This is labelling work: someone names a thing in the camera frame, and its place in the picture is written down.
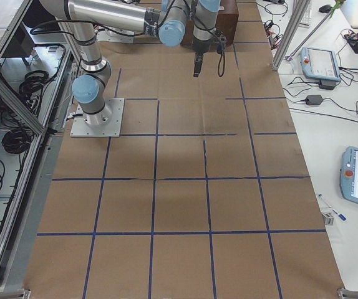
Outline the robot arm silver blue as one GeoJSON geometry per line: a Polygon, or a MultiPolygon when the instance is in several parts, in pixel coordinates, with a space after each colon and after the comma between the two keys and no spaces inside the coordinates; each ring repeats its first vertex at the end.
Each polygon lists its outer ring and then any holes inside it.
{"type": "Polygon", "coordinates": [[[187,21],[193,21],[192,49],[195,52],[194,77],[201,73],[204,54],[212,45],[220,56],[218,76],[225,72],[226,38],[216,28],[219,1],[162,1],[160,9],[141,7],[137,1],[41,1],[56,22],[71,27],[68,32],[80,54],[84,74],[72,86],[74,98],[82,109],[84,123],[91,128],[107,124],[113,109],[104,98],[112,72],[97,43],[97,27],[117,35],[150,36],[163,45],[181,44],[187,21]]]}

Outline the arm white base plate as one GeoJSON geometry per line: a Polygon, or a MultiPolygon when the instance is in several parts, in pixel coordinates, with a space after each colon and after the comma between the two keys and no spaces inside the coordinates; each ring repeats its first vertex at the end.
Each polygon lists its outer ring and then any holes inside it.
{"type": "Polygon", "coordinates": [[[108,98],[104,109],[95,115],[89,115],[78,106],[70,136],[73,138],[105,138],[120,136],[122,117],[125,105],[124,98],[108,98]]]}

